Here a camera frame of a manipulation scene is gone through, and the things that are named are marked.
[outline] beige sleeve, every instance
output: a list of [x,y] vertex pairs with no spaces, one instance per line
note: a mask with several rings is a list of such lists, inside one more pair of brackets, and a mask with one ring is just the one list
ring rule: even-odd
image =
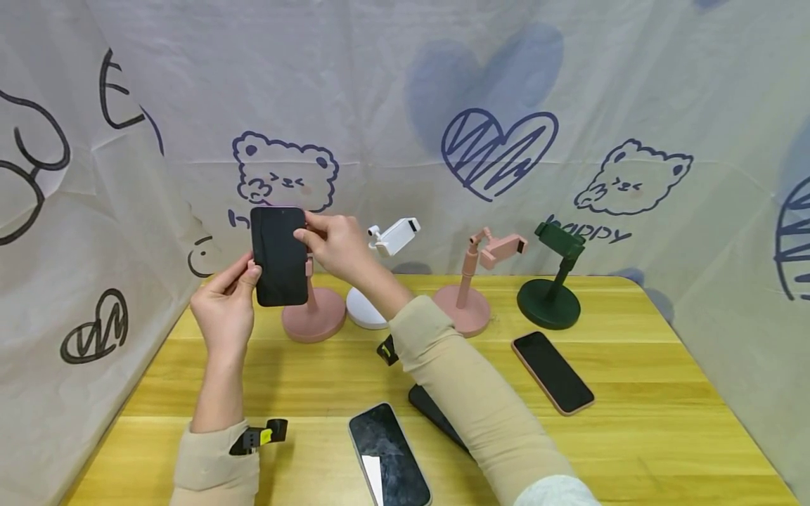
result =
[[461,436],[501,504],[512,506],[547,476],[575,476],[522,399],[431,299],[415,298],[390,328],[403,369]]
[[194,434],[186,427],[170,506],[253,505],[258,492],[258,453],[228,453],[247,428],[247,421],[205,434]]

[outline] woman's right hand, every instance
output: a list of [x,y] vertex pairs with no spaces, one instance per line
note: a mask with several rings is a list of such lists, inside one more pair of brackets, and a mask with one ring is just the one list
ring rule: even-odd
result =
[[324,216],[305,211],[309,230],[293,234],[306,244],[315,260],[336,278],[359,286],[369,270],[380,267],[354,216]]

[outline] black clip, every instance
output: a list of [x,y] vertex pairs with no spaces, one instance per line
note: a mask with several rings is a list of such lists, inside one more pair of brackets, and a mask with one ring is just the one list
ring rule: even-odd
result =
[[377,347],[377,355],[380,355],[380,357],[386,361],[388,367],[397,363],[399,356],[396,351],[394,351],[394,336],[388,334],[388,338]]
[[250,455],[256,453],[259,446],[268,443],[280,443],[287,439],[287,424],[285,419],[267,420],[265,428],[248,427],[242,432],[239,439],[231,447],[231,455]]

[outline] pink phone case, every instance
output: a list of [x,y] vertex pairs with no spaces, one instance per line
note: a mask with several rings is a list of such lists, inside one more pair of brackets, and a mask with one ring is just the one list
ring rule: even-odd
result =
[[527,364],[527,362],[526,362],[526,359],[523,358],[523,355],[520,354],[520,351],[514,345],[515,341],[517,341],[518,339],[515,339],[514,341],[512,341],[512,351],[514,351],[514,354],[518,356],[518,358],[520,359],[521,362],[523,362],[523,367],[525,367],[526,370],[529,372],[529,374],[531,374],[531,377],[535,378],[535,381],[537,382],[537,385],[543,390],[543,392],[546,394],[546,397],[548,398],[548,400],[552,402],[552,404],[554,405],[554,408],[557,410],[557,412],[560,415],[563,415],[563,416],[575,415],[575,414],[579,413],[580,411],[584,410],[585,408],[587,408],[588,406],[593,405],[594,402],[596,402],[596,398],[594,398],[593,401],[588,402],[587,404],[578,407],[576,410],[573,410],[573,411],[570,411],[570,412],[563,411],[562,408],[560,408],[560,405],[557,404],[557,401],[554,399],[554,397],[552,397],[552,395],[548,392],[548,389],[546,388],[546,385],[543,385],[543,382],[540,381],[540,379],[537,377],[535,372],[531,370],[531,368],[529,367],[529,364]]

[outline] cracked phone screen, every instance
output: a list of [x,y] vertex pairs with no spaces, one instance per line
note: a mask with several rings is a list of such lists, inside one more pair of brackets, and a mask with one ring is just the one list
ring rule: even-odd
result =
[[430,489],[389,404],[349,422],[360,465],[377,506],[425,506]]

